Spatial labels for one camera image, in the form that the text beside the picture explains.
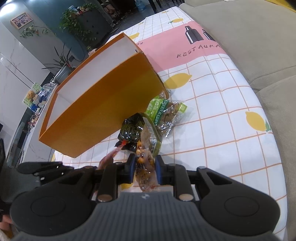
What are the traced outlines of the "orange cardboard box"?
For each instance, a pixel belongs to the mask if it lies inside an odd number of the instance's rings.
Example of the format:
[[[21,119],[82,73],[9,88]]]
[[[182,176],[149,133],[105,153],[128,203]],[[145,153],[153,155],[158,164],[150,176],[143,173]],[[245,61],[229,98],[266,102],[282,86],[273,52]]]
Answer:
[[[144,52],[119,34],[82,64],[54,91],[39,140],[77,157],[143,113],[166,88]]]

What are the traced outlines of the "teddy bear picture card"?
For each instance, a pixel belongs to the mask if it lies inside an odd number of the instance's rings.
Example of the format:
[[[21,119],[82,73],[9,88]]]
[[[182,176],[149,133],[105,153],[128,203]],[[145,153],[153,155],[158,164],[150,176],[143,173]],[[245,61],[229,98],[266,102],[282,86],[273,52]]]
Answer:
[[[46,104],[50,92],[50,90],[35,83],[23,99],[23,103],[35,113]]]

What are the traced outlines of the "lemon pattern tablecloth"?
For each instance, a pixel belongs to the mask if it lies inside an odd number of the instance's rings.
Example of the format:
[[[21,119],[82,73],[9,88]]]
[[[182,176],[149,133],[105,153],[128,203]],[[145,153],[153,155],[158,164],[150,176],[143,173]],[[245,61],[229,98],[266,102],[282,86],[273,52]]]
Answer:
[[[187,106],[162,141],[163,159],[190,170],[206,166],[270,195],[280,206],[274,233],[285,240],[287,192],[278,147],[257,96],[230,57],[177,7],[119,34],[144,52],[169,99]],[[77,157],[97,164],[118,133]]]

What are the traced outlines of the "framed wall picture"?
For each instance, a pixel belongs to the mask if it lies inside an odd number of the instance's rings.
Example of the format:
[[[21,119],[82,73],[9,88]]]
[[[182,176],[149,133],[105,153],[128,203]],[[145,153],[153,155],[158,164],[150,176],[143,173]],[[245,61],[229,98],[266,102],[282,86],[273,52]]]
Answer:
[[[22,13],[19,16],[13,18],[11,23],[15,26],[18,30],[24,27],[26,24],[32,22],[33,19],[27,13]]]

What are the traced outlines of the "black green nut bag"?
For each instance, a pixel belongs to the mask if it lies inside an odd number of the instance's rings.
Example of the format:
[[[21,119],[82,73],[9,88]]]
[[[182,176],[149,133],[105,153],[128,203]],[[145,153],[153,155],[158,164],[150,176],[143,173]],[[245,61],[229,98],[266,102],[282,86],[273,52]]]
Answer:
[[[136,113],[123,121],[118,134],[116,147],[122,146],[123,150],[136,152],[137,143],[141,141],[155,157],[161,148],[162,137],[145,113]]]

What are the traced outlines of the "white tv counter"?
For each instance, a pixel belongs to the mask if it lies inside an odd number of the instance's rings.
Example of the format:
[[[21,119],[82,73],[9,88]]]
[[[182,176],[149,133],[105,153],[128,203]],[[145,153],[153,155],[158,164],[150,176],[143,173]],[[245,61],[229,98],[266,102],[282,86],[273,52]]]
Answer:
[[[50,96],[56,85],[57,83],[53,79],[51,79],[49,82],[41,84],[41,87],[50,90]],[[11,141],[11,145],[9,147],[8,154],[6,157],[7,165],[10,168],[15,168],[22,162],[23,157],[25,155],[25,149],[27,148],[26,142],[29,139],[29,135],[33,133],[33,130],[37,125],[38,119],[42,111],[44,110],[45,105],[41,109],[38,109],[35,113],[31,111],[27,106],[26,108],[27,109]]]

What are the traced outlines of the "grey plant pot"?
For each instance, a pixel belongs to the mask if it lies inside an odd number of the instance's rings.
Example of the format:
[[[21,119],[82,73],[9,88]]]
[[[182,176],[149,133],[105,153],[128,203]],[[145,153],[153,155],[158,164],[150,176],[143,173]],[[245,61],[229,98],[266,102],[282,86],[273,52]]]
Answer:
[[[71,66],[64,64],[63,67],[56,73],[53,80],[57,84],[61,84],[74,70],[75,67],[72,68]]]

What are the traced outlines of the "green raisin bag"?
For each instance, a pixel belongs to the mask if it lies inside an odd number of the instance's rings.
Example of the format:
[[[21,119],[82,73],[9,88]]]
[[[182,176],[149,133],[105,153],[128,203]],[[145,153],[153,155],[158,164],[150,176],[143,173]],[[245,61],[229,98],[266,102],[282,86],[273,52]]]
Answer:
[[[184,103],[167,99],[166,93],[162,91],[149,102],[145,114],[153,122],[159,133],[163,137],[167,137],[186,110],[187,106]]]

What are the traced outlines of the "blue water jug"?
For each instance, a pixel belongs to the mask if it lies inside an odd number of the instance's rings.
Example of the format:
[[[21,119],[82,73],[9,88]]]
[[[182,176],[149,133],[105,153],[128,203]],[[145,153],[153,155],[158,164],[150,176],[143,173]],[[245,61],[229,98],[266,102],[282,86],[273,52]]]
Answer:
[[[135,5],[137,6],[138,11],[144,11],[145,5],[141,0],[136,0]]]

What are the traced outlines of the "beige sofa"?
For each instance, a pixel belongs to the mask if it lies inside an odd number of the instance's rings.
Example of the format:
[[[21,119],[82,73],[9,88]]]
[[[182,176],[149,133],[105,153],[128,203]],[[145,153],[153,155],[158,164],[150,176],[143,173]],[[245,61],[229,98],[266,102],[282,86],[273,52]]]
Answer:
[[[267,1],[181,5],[230,55],[259,97],[295,186],[295,13]]]

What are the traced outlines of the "dark drawer cabinet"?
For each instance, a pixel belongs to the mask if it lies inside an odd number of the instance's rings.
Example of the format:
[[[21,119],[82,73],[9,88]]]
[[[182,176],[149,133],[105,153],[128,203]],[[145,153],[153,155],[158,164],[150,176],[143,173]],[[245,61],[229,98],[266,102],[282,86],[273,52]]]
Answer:
[[[100,45],[101,41],[113,30],[105,17],[97,10],[92,9],[77,16],[82,29],[86,30],[86,40],[83,40],[87,47]]]

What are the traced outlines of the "clear caramel nut bag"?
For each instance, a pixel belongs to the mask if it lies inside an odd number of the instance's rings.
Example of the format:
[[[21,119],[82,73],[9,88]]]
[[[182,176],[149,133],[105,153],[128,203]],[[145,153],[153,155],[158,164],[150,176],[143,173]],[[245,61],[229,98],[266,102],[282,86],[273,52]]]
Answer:
[[[155,160],[149,149],[150,138],[151,133],[145,124],[137,142],[135,163],[135,178],[142,192],[151,192],[158,185]]]

